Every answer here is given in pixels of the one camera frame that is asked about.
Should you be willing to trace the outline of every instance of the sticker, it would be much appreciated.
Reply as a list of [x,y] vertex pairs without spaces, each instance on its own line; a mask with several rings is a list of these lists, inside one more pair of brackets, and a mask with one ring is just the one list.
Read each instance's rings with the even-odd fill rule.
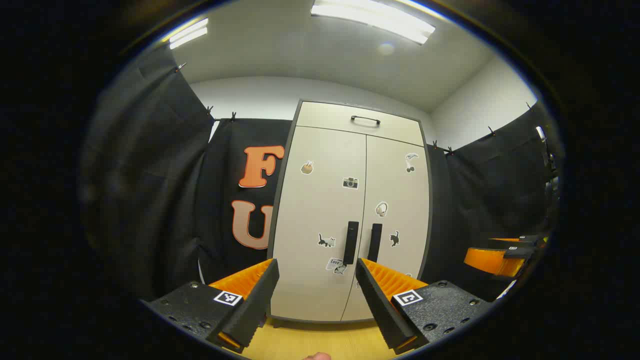
[[398,304],[400,304],[401,306],[407,306],[409,304],[413,304],[414,302],[418,302],[422,300],[422,297],[413,290],[405,291],[404,293],[394,295],[394,298],[396,298],[396,300],[398,301]]
[[406,171],[407,172],[414,172],[415,171],[415,167],[413,165],[411,165],[411,163],[409,162],[409,160],[413,159],[413,158],[417,158],[418,154],[416,154],[415,152],[410,152],[409,154],[404,156],[404,162],[406,163]]
[[495,298],[495,300],[498,300],[499,298],[501,298],[501,297],[503,297],[503,296],[507,295],[507,292],[509,292],[509,290],[511,289],[511,287],[512,287],[515,283],[516,283],[516,281],[515,281],[515,280],[514,280],[514,281],[511,281],[511,284],[509,284],[509,286],[507,286],[507,288],[506,288],[506,289],[504,289],[504,291],[503,291],[500,295],[498,295],[498,297],[497,297],[497,298]]
[[396,234],[389,234],[389,240],[392,242],[391,247],[394,247],[400,243],[400,238],[398,237],[400,233],[396,230]]
[[229,291],[223,291],[218,294],[213,300],[217,302],[221,302],[225,305],[235,306],[240,299],[241,295],[230,293]]
[[347,270],[347,266],[345,264],[342,264],[340,266],[336,266],[335,269],[333,269],[333,273],[334,274],[339,274],[339,275],[343,275],[344,276],[344,271]]
[[330,258],[329,262],[326,264],[327,271],[333,271],[333,269],[342,265],[342,259]]
[[320,241],[318,241],[318,245],[320,245],[320,246],[324,246],[324,247],[334,247],[335,246],[335,238],[329,237],[328,239],[323,239],[322,235],[320,233],[318,233],[318,239],[320,239]]
[[381,201],[378,206],[376,206],[376,214],[378,214],[379,217],[383,218],[387,214],[388,209],[389,205],[386,202]]
[[358,179],[354,177],[343,177],[342,178],[342,187],[347,189],[358,189]]
[[302,172],[303,175],[309,175],[311,174],[311,172],[314,170],[314,162],[313,161],[307,161],[304,165],[302,165],[302,167],[300,168],[300,171]]

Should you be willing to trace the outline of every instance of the white cabinet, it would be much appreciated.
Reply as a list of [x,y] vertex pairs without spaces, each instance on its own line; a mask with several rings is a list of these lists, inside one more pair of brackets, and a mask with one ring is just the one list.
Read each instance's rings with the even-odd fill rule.
[[414,277],[423,265],[429,177],[420,124],[301,101],[291,131],[269,239],[280,272],[269,313],[307,322],[370,319],[357,258]]

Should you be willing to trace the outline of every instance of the cabinet door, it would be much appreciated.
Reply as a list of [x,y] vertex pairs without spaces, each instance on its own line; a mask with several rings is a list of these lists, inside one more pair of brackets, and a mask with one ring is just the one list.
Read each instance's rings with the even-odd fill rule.
[[[428,221],[429,178],[424,148],[368,136],[367,195],[358,257],[367,258],[371,228],[382,224],[377,262],[416,278],[426,246]],[[354,281],[342,320],[367,318],[372,318],[371,312]]]
[[[365,135],[296,127],[275,225],[280,279],[271,298],[273,316],[340,321],[355,266],[336,270],[330,261],[344,256],[349,221],[359,223],[360,239],[365,156]],[[345,177],[357,187],[354,181],[344,186]]]

